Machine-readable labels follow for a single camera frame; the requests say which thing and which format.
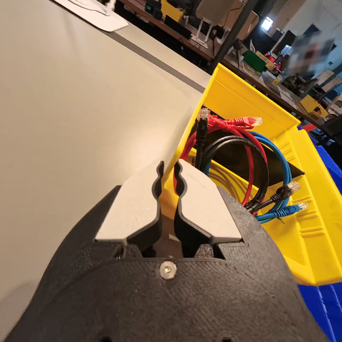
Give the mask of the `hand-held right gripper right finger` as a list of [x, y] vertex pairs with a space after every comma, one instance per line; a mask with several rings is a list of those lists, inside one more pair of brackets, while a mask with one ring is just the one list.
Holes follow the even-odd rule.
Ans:
[[240, 242], [241, 233], [216, 184], [183, 159], [174, 166], [182, 233], [199, 233], [208, 242]]

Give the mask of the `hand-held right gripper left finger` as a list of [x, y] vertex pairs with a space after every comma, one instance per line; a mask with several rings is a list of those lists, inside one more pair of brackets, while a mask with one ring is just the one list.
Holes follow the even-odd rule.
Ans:
[[161, 179], [164, 161], [155, 160], [130, 178], [120, 189], [95, 240], [123, 245], [153, 245], [162, 235]]

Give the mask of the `yellow plastic bin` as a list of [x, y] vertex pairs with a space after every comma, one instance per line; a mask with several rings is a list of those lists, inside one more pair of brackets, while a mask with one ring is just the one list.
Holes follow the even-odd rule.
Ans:
[[233, 120], [261, 117], [254, 131], [271, 140], [286, 160], [305, 174], [295, 179], [299, 189], [289, 205], [306, 203], [308, 208], [289, 217], [263, 224], [282, 252], [298, 284], [321, 286], [342, 279], [342, 202], [341, 194], [314, 144], [300, 122], [219, 65], [192, 114], [176, 152], [162, 178], [161, 212], [173, 220], [178, 196], [173, 188], [173, 166], [180, 157], [195, 118], [202, 105], [218, 116]]

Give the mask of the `blue plastic bin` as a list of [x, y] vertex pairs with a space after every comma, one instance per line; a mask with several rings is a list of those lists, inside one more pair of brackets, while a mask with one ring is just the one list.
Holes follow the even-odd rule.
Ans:
[[[318, 145], [318, 141], [309, 135], [312, 143], [327, 168], [337, 189], [341, 193], [342, 173], [327, 151]], [[329, 341], [342, 341], [342, 283], [322, 286], [298, 285], [302, 298]]]

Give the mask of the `black divider panel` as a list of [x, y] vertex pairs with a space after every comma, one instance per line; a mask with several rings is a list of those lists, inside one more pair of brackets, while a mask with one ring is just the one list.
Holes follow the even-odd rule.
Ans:
[[[280, 158], [264, 146], [268, 161], [269, 182], [264, 201], [267, 201], [283, 185], [284, 172]], [[241, 145], [223, 147], [213, 157], [209, 177], [217, 186], [224, 188], [234, 199], [242, 203], [249, 180], [249, 165], [246, 150]]]

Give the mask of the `yellow box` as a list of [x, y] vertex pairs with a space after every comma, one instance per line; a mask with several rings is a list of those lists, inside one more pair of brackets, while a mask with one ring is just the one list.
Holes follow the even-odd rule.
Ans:
[[324, 119], [329, 115], [323, 106], [309, 95], [306, 95], [302, 100], [300, 100], [300, 104], [311, 116], [315, 118]]

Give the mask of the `green box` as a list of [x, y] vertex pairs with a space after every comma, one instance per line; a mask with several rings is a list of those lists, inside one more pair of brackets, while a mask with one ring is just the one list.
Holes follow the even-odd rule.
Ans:
[[267, 71], [266, 62], [251, 50], [244, 53], [242, 61], [258, 73]]

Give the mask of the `wooden work table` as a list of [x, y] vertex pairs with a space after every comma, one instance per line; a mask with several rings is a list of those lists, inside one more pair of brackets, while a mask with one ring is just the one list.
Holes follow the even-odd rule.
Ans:
[[[164, 21], [156, 20], [150, 13], [146, 12], [145, 2], [146, 1], [117, 1], [115, 12], [122, 15], [129, 23], [132, 23], [143, 32], [189, 60], [191, 63], [206, 70], [208, 64], [213, 59], [214, 54], [218, 52], [219, 44], [209, 40], [209, 48], [205, 49], [193, 40], [187, 40], [178, 32], [165, 25]], [[222, 64], [240, 78], [248, 81], [257, 90], [261, 91], [264, 95], [267, 95], [284, 109], [297, 114], [303, 112], [304, 108], [300, 105], [300, 100], [297, 100], [293, 93], [281, 97], [280, 90], [273, 86], [272, 75], [268, 72], [263, 72], [260, 77], [257, 77], [256, 72], [252, 71], [251, 67], [245, 65], [242, 61], [238, 62], [235, 55], [226, 56], [222, 61]]]

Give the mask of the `black metal pole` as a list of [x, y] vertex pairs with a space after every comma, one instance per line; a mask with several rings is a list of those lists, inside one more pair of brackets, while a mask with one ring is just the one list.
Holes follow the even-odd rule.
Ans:
[[208, 64], [207, 72], [208, 74], [212, 75], [216, 67], [220, 62], [222, 62], [223, 58], [227, 54], [229, 48], [233, 45], [233, 42], [237, 38], [241, 28], [246, 23], [248, 16], [253, 11], [255, 5], [257, 4], [258, 0], [249, 0], [245, 7], [242, 9], [240, 15], [238, 16], [236, 22], [234, 23], [231, 31], [229, 32], [227, 38], [223, 42], [222, 46], [218, 50], [215, 57], [212, 61]]

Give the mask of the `instruction sheet on stand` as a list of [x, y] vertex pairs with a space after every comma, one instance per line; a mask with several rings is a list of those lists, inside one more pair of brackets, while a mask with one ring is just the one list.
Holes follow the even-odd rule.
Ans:
[[116, 32], [128, 26], [128, 22], [114, 12], [115, 0], [54, 0], [54, 2], [105, 32]]

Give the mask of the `yellow and black boxes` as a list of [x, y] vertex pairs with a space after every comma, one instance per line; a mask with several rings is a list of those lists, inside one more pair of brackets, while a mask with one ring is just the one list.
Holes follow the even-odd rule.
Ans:
[[145, 11], [157, 20], [166, 20], [168, 16], [177, 23], [180, 22], [185, 13], [185, 10], [180, 8], [175, 1], [166, 0], [147, 0]]

